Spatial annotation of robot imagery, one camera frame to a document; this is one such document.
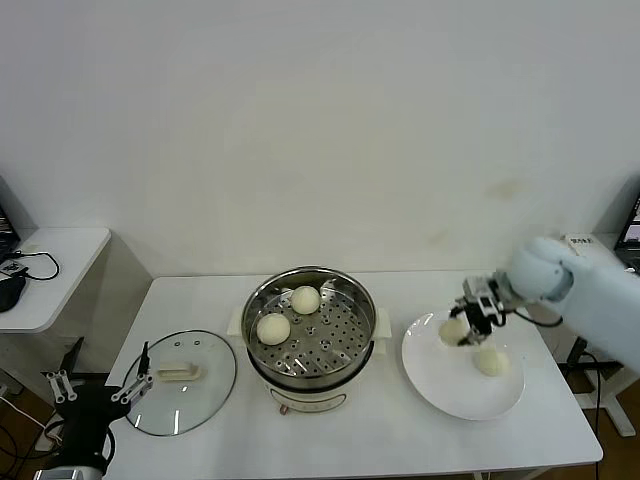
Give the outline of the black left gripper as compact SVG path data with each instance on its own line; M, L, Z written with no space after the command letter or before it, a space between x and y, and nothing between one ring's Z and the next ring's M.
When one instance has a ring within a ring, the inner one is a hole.
M121 387L80 385L74 390L70 377L81 351L80 337L55 371L42 371L49 383L57 413L64 420L62 446L52 458L53 466L108 466L115 456L115 436L110 425L126 417L153 386L149 344L144 343L137 362Z

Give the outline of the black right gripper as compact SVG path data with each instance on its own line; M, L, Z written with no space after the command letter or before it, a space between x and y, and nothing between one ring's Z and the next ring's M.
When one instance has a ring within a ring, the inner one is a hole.
M458 347L481 345L493 333L495 314L485 314L479 306L455 305L449 311L449 319L469 322L470 332L457 342Z

